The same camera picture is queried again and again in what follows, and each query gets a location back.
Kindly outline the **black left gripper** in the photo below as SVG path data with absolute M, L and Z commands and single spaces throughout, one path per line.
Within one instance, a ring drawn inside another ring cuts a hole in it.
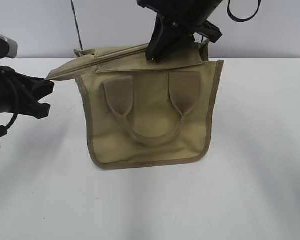
M 49 116 L 51 105 L 31 101 L 30 94 L 41 100 L 53 93 L 55 83 L 43 78 L 31 77 L 0 66 L 0 114 L 17 113 L 43 119 Z

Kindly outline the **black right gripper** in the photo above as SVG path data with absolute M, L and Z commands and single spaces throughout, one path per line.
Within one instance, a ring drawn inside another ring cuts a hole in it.
M 156 12 L 151 40 L 145 51 L 148 61 L 160 62 L 168 55 L 190 46 L 190 29 L 210 42 L 221 37 L 220 29 L 208 21 L 221 0 L 138 0 L 142 8 Z

